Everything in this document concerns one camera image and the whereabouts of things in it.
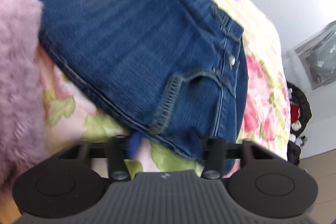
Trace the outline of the blue denim jeans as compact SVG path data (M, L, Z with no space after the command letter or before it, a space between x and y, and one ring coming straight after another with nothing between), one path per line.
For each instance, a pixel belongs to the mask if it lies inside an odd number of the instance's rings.
M42 47L112 118L191 160L190 133L236 140L247 98L243 28L216 3L41 1Z

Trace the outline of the floral bed quilt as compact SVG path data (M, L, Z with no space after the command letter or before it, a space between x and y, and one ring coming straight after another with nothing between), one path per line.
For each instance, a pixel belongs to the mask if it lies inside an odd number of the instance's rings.
M243 27L248 92L238 143L250 139L286 158L290 107L281 60L280 38L273 23L251 0L213 0ZM37 49L45 108L46 146L56 153L79 139L100 142L129 135L97 109L72 84L42 49Z

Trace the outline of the black clothes pile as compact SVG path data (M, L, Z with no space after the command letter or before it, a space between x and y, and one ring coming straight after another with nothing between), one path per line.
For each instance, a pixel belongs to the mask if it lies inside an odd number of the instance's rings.
M290 102L290 135L288 141L288 162L299 166L302 147L307 137L302 133L312 118L310 104L304 92L294 84L287 82Z

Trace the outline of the fuzzy purple sleeve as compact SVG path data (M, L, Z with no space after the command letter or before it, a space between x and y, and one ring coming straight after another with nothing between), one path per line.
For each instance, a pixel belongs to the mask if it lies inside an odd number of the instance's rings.
M1 0L1 194L45 158L39 0Z

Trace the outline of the green floral window curtain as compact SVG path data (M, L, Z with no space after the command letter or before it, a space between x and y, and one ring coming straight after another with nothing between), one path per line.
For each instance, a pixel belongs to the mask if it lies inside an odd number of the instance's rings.
M315 90L335 81L335 21L295 49Z

